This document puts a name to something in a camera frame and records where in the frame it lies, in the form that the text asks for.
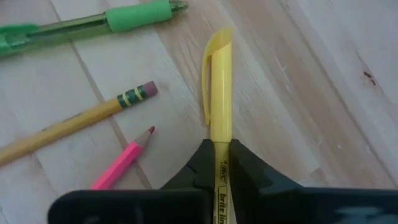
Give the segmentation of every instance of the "sharpened pencil point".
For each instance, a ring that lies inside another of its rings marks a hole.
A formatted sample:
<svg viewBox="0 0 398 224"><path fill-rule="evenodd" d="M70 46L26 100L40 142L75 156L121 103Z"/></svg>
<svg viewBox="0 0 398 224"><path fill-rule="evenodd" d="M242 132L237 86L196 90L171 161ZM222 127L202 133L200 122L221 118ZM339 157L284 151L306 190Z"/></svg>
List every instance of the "sharpened pencil point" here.
<svg viewBox="0 0 398 224"><path fill-rule="evenodd" d="M155 126L150 127L148 131L152 134L155 131Z"/></svg>

